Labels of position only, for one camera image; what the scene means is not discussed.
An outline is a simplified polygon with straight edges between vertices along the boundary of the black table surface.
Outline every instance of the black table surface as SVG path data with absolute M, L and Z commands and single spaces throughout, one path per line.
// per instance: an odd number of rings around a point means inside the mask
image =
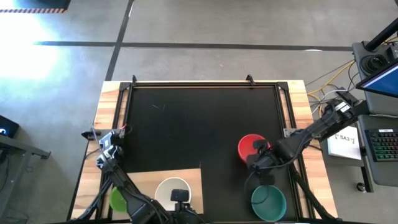
M 260 134 L 282 138 L 273 88 L 138 88 L 133 91 L 125 137 L 126 172 L 201 169 L 203 208 L 211 222 L 261 221 L 245 199 L 248 168 L 238 142 Z M 282 220 L 297 215 L 287 168 L 274 169 L 275 186 L 285 195 Z M 258 186 L 249 181 L 248 195 Z

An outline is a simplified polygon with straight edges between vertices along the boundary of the yellow cable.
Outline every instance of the yellow cable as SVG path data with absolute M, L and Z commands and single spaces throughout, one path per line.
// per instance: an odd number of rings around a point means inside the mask
M 386 44 L 386 43 L 388 43 L 388 42 L 390 42 L 390 41 L 392 41 L 392 40 L 394 40 L 394 39 L 396 39 L 396 38 L 398 38 L 398 36 L 396 36 L 396 37 L 391 37 L 390 39 L 384 41 L 384 43 Z
M 347 65 L 344 66 L 334 77 L 332 77 L 329 81 L 327 81 L 325 84 L 323 84 L 323 85 L 321 86 L 321 88 L 319 88 L 319 89 L 317 89 L 317 90 L 314 90 L 314 91 L 311 91 L 311 92 L 309 92 L 309 93 L 307 93 L 307 94 L 308 94 L 308 95 L 309 95 L 309 94 L 313 94 L 313 93 L 316 93 L 316 92 L 322 90 L 325 86 L 327 86 L 329 83 L 331 83 L 335 78 L 337 78 L 340 74 L 342 74 L 344 70 L 346 70 L 347 68 L 349 68 L 349 67 L 350 67 L 352 64 L 354 64 L 354 63 L 355 63 L 355 61 L 354 61 L 354 62 L 351 62 L 351 63 L 349 63 L 349 64 L 347 64 Z
M 321 103 L 321 99 L 320 99 L 319 97 L 315 96 L 314 94 L 308 93 L 307 95 L 308 95 L 308 96 L 314 97 L 315 99 L 317 99 L 317 100 L 319 101 L 319 103 Z M 319 118 L 320 118 L 321 115 L 322 115 L 322 105 L 319 105 L 319 112 L 318 112 L 318 114 L 319 114 Z

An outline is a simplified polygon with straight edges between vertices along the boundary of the wooden table frame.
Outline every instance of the wooden table frame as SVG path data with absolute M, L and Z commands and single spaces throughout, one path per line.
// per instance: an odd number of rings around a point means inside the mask
M 136 82 L 139 83 L 139 87 L 135 88 L 148 88 L 141 85 L 151 85 L 158 83 L 170 84 L 174 83 L 176 85 L 183 85 L 184 83 L 195 83 L 196 85 L 205 84 L 205 83 L 249 83 L 249 81 L 173 81 L 173 82 Z M 305 85 L 302 80 L 261 80 L 256 81 L 256 83 L 277 83 L 277 82 L 286 82 L 288 86 L 288 95 L 285 96 L 285 91 L 280 90 L 280 100 L 282 102 L 283 112 L 286 127 L 291 128 L 306 128 L 309 124 L 313 123 L 312 114 L 310 111 L 307 92 L 305 91 Z M 111 128 L 120 128 L 124 123 L 124 114 L 126 109 L 127 99 L 129 94 L 119 94 L 119 87 L 123 82 L 104 82 L 101 97 L 98 103 L 98 109 L 95 116 L 95 128 L 96 129 L 111 129 Z M 121 102 L 121 106 L 117 107 L 117 101 Z M 313 141 L 312 145 L 319 146 L 318 141 Z M 95 142 L 89 142 L 86 153 L 90 153 L 96 149 Z M 323 163 L 322 152 L 307 148 L 303 152 L 303 161 L 304 166 L 300 166 L 297 161 L 295 161 L 295 165 L 297 170 L 305 169 L 305 173 L 307 174 L 304 179 L 307 178 L 308 184 L 310 186 L 311 191 L 320 201 L 320 203 L 326 208 L 326 210 L 333 216 L 337 217 L 337 212 L 335 208 L 335 203 L 333 200 L 333 196 L 331 193 L 325 165 Z M 76 218 L 80 214 L 84 212 L 86 207 L 90 204 L 90 202 L 94 199 L 96 194 L 98 193 L 98 189 L 100 188 L 101 182 L 101 171 L 95 166 L 95 158 L 96 156 L 90 156 L 83 161 L 80 179 L 76 185 L 75 194 L 73 197 L 73 201 L 71 204 L 71 209 L 68 214 L 69 218 Z M 305 198 L 303 192 L 300 187 L 298 187 L 298 192 L 300 195 L 300 204 L 302 208 L 303 217 L 310 217 L 312 213 L 312 209 L 308 210 L 307 199 Z M 107 216 L 107 209 L 103 209 L 102 214 L 97 214 L 98 216 Z

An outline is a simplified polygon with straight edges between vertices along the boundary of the black stand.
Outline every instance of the black stand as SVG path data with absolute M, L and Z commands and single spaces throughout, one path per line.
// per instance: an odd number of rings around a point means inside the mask
M 359 191 L 362 191 L 364 193 L 373 193 L 373 184 L 372 184 L 372 178 L 371 178 L 371 173 L 369 170 L 368 163 L 366 162 L 366 150 L 364 147 L 361 147 L 361 157 L 363 161 L 363 166 L 361 167 L 361 172 L 362 172 L 362 177 L 363 177 L 363 183 L 358 183 L 356 185 L 356 188 Z
M 16 153 L 18 154 L 18 160 L 10 161 L 10 158 L 8 159 L 8 165 L 10 165 L 13 168 L 13 172 L 11 172 L 11 175 L 7 177 L 5 180 L 6 183 L 4 183 L 4 188 L 1 191 L 1 198 L 0 198 L 0 223 L 3 223 L 3 219 L 6 218 L 7 216 L 7 209 L 8 209 L 8 202 L 11 199 L 11 196 L 14 192 L 14 189 L 17 186 L 17 183 L 19 179 L 21 179 L 24 170 L 29 162 L 29 159 L 32 155 L 38 155 L 42 159 L 48 159 L 50 157 L 51 152 L 46 152 L 44 150 L 38 149 L 33 146 L 28 146 L 26 144 L 23 144 L 15 139 L 11 139 L 6 136 L 0 135 L 0 149 L 3 151 L 6 151 L 7 156 L 9 156 L 11 153 Z
M 398 18 L 391 22 L 383 31 L 380 32 L 373 40 L 366 44 L 365 49 L 372 52 L 384 41 L 398 31 Z

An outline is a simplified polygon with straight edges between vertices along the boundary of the rgb keyboard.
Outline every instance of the rgb keyboard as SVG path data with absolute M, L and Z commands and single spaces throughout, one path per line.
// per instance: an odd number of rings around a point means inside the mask
M 398 161 L 398 129 L 365 130 L 376 162 Z

